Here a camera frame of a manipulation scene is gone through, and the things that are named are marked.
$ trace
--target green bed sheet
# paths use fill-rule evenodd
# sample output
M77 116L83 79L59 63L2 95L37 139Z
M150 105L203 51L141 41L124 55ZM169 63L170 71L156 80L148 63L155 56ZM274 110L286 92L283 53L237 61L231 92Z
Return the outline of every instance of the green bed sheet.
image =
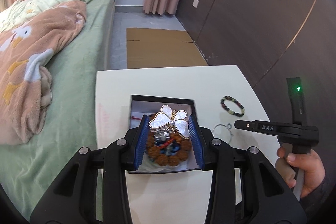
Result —
M26 219L77 150L97 148L95 80L114 2L89 0L81 33L47 64L53 99L42 132L27 144L0 145L0 182Z

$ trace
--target open box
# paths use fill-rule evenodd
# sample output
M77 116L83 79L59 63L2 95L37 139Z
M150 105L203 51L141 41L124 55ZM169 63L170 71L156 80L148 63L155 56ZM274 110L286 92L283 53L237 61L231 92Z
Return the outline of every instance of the open box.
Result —
M189 119L191 114L197 119L195 104L193 100L188 99L176 99L166 97L153 97L143 95L131 96L131 107L129 113L129 128L139 127L143 115L151 115L160 111L163 105L168 105L172 110L185 110L187 112L186 120ZM147 153L143 154L142 164L135 172L130 173L142 173L142 174L164 174L184 172L190 170L199 170L199 166L196 163L194 150L189 151L188 159L182 161L178 166L160 166L151 159Z

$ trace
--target butterfly brooch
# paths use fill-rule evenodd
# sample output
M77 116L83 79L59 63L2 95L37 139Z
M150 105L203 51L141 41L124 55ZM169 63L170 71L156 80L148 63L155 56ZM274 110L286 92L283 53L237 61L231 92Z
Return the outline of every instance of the butterfly brooch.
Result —
M161 111L155 114L153 120L149 122L150 128L162 128L166 125L174 132L185 139L190 138L188 129L187 112L179 110L175 113L168 105L163 105Z

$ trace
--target brown beaded ring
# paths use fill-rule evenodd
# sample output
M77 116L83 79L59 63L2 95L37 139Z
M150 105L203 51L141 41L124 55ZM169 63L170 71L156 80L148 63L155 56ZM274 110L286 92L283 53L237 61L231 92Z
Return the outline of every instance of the brown beaded ring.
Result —
M239 106L239 108L241 109L241 113L238 113L238 112L234 112L233 110L229 109L226 105L225 105L225 100L229 100L229 101L232 101L234 102L237 106ZM244 116L244 113L245 113L245 109L244 107L242 106L241 103L239 103L236 99L230 97L230 96L225 96L222 98L222 100L220 101L222 107L228 112L230 113L231 115L235 115L235 116L238 116L238 117L242 117Z

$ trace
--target blue gripper pad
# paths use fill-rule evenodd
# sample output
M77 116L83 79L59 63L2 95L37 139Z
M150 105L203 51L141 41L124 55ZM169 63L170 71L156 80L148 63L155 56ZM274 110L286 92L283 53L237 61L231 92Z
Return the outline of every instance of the blue gripper pad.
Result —
M145 115L145 117L142 119L145 120L141 128L141 132L134 152L134 167L136 170L138 170L139 166L142 164L143 153L145 152L146 142L149 133L149 117Z
M192 117L189 117L188 124L189 124L190 139L193 145L196 163L200 167L200 169L203 169L204 168L203 149Z

